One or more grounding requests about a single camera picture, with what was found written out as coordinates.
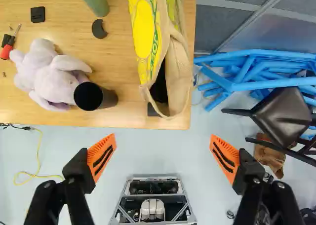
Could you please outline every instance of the red screwdriver handle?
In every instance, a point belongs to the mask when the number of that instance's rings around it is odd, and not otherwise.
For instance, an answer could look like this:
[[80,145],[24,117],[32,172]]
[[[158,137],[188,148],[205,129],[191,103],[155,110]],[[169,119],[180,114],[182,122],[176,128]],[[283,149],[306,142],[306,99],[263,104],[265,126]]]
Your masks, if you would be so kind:
[[12,50],[12,46],[11,45],[9,45],[9,44],[5,45],[4,48],[1,51],[0,58],[3,59],[3,60],[9,59],[9,53],[10,53],[11,50]]

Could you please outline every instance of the purple plush bunny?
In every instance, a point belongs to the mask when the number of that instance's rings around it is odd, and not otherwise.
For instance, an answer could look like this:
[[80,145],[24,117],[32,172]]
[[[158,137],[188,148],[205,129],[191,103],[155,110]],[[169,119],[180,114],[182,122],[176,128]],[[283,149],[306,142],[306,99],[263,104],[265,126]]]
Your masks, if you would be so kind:
[[54,44],[41,38],[32,42],[27,54],[12,50],[10,59],[17,69],[15,86],[28,92],[31,99],[50,111],[66,111],[69,105],[75,105],[75,88],[89,81],[84,72],[92,72],[84,62],[58,55]]

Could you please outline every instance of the light blue floor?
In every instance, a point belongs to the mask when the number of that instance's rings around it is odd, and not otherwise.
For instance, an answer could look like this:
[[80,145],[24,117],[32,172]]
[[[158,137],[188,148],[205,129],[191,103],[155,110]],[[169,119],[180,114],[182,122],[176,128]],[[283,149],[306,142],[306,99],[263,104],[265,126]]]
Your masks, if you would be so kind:
[[[133,173],[179,173],[198,224],[230,225],[226,211],[236,211],[240,197],[211,155],[209,139],[215,134],[253,153],[253,146],[244,141],[244,136],[257,132],[254,123],[246,117],[220,112],[225,106],[248,108],[253,104],[246,94],[236,93],[211,112],[205,112],[202,105],[192,106],[191,128],[187,131],[36,126],[44,133],[40,174],[60,174],[79,149],[115,133],[117,151],[93,193],[86,196],[96,225],[108,223],[126,177]],[[7,225],[23,224],[36,186],[46,181],[33,179],[22,186],[12,183],[14,173],[36,170],[38,138],[36,131],[0,130],[0,221]],[[315,206],[315,168],[287,157],[284,174],[300,207]],[[64,209],[60,225],[69,224]]]

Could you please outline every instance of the screwdriver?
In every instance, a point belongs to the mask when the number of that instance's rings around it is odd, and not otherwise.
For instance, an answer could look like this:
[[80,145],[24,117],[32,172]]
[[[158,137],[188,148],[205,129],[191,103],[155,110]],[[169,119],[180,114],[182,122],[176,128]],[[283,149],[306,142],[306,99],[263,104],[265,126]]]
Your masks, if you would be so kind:
[[9,59],[9,53],[12,50],[13,44],[14,44],[14,40],[15,40],[15,36],[18,33],[18,31],[21,28],[21,24],[18,25],[17,29],[15,30],[13,36],[10,38],[9,42],[7,43],[7,45],[4,46],[4,48],[2,49],[2,52],[0,54],[0,58],[3,60],[7,60]]

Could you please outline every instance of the black c-shaped object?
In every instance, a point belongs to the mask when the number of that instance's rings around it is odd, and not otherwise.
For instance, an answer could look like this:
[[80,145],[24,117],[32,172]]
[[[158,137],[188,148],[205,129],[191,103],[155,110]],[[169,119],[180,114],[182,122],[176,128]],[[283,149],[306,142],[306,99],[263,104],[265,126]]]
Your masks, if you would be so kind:
[[108,35],[108,33],[103,29],[102,23],[102,19],[96,19],[92,24],[92,33],[98,39],[103,39]]

